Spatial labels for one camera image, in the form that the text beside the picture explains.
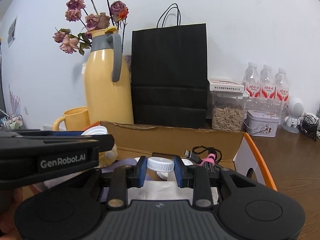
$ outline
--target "bottle label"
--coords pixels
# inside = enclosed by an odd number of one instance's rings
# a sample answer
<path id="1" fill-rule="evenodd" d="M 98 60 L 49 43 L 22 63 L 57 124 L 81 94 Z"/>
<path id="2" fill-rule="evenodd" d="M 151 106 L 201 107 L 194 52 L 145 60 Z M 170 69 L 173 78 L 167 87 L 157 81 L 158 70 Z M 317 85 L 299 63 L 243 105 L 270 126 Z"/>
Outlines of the bottle label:
<path id="1" fill-rule="evenodd" d="M 276 97 L 276 87 L 275 86 L 264 86 L 261 87 L 260 96 L 263 98 L 275 98 Z"/>
<path id="2" fill-rule="evenodd" d="M 258 85 L 250 85 L 246 87 L 247 92 L 250 97 L 257 98 L 260 95 L 260 86 Z"/>
<path id="3" fill-rule="evenodd" d="M 277 90 L 277 99 L 280 101 L 287 101 L 289 97 L 289 91 L 285 89 Z"/>

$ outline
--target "brown table surface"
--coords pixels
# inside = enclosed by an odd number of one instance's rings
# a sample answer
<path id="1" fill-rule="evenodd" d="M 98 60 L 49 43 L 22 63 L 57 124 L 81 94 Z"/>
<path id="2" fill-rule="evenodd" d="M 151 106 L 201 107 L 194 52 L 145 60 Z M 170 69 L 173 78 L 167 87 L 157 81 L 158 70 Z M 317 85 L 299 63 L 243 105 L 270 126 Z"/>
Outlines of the brown table surface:
<path id="1" fill-rule="evenodd" d="M 278 191 L 294 198 L 306 213 L 298 240 L 320 239 L 320 140 L 277 131 L 276 137 L 252 136 Z"/>

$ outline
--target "cardboard box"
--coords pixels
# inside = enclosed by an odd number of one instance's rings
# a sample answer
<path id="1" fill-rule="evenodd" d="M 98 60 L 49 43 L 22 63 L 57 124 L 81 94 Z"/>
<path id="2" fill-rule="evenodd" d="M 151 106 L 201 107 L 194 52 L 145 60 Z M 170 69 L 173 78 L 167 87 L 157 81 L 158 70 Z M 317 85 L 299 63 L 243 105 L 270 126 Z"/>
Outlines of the cardboard box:
<path id="1" fill-rule="evenodd" d="M 153 152 L 184 157 L 185 150 L 195 146 L 215 147 L 222 152 L 220 164 L 245 176 L 255 173 L 261 184 L 276 190 L 276 185 L 251 137 L 244 132 L 209 129 L 124 125 L 101 121 L 115 138 L 118 159 L 151 157 Z"/>

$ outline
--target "metal bolt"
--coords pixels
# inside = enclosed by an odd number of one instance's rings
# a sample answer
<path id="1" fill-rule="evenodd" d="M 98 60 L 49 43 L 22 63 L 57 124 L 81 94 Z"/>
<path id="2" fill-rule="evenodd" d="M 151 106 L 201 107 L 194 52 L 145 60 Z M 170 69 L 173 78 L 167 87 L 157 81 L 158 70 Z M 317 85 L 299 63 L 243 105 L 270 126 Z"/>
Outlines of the metal bolt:
<path id="1" fill-rule="evenodd" d="M 196 205 L 198 207 L 209 207 L 211 205 L 211 201 L 208 199 L 198 199 L 196 201 Z"/>
<path id="2" fill-rule="evenodd" d="M 114 198 L 108 201 L 108 205 L 110 207 L 122 207 L 123 204 L 124 202 L 121 199 L 117 199 L 117 198 Z"/>

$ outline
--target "flower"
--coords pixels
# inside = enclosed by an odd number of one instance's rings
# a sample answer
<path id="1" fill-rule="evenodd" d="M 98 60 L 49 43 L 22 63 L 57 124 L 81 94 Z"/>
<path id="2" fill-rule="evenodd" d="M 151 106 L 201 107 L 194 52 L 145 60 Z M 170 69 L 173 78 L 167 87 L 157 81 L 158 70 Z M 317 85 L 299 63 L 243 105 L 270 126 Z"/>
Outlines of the flower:
<path id="1" fill-rule="evenodd" d="M 129 13 L 129 10 L 128 10 L 128 8 L 126 7 L 125 9 L 123 9 L 123 10 L 119 13 L 119 21 L 125 20 L 125 19 L 128 17 L 128 13 Z"/>
<path id="2" fill-rule="evenodd" d="M 81 10 L 85 8 L 85 4 L 83 3 L 84 0 L 70 0 L 69 2 L 66 3 L 68 6 L 68 9 L 70 10 Z"/>
<path id="3" fill-rule="evenodd" d="M 92 31 L 94 29 L 101 30 L 110 26 L 110 17 L 106 13 L 100 13 L 100 15 L 89 14 L 85 17 L 87 23 L 86 29 Z"/>
<path id="4" fill-rule="evenodd" d="M 65 36 L 66 36 L 65 32 L 57 32 L 54 34 L 53 38 L 55 42 L 61 43 Z"/>
<path id="5" fill-rule="evenodd" d="M 112 13 L 113 20 L 115 22 L 119 22 L 120 21 L 119 14 L 126 9 L 127 9 L 127 6 L 121 1 L 115 1 L 113 4 L 111 4 L 110 10 Z"/>
<path id="6" fill-rule="evenodd" d="M 84 34 L 89 40 L 92 40 L 92 34 L 91 33 L 89 33 L 88 31 L 87 32 L 85 32 L 85 34 Z"/>
<path id="7" fill-rule="evenodd" d="M 66 11 L 66 19 L 69 22 L 75 22 L 81 19 L 81 11 L 78 9 Z"/>
<path id="8" fill-rule="evenodd" d="M 64 51 L 65 53 L 72 54 L 76 52 L 75 49 L 79 49 L 77 46 L 79 43 L 79 40 L 77 38 L 70 39 L 69 36 L 65 36 L 63 39 L 62 44 L 60 45 L 60 49 Z"/>

